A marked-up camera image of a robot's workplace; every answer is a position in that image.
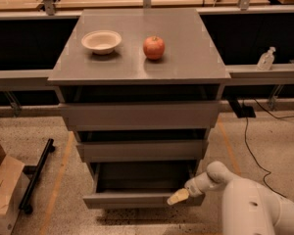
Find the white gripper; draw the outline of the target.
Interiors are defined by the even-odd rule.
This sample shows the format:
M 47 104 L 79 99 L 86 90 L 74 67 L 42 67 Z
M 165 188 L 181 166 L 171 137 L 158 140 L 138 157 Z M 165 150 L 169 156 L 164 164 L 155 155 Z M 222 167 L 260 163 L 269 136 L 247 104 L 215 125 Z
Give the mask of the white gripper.
M 184 184 L 184 188 L 177 190 L 167 200 L 167 203 L 172 206 L 179 202 L 185 201 L 191 197 L 198 197 L 203 195 L 214 186 L 214 181 L 208 176 L 206 172 L 201 173 Z

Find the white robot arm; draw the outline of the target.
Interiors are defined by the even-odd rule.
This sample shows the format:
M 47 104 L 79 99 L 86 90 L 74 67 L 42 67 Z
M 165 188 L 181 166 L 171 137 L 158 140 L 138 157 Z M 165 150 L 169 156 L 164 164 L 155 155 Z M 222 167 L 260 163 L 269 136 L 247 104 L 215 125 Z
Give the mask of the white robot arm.
M 294 202 L 256 181 L 240 177 L 223 163 L 189 179 L 168 198 L 169 205 L 222 190 L 223 235 L 294 235 Z

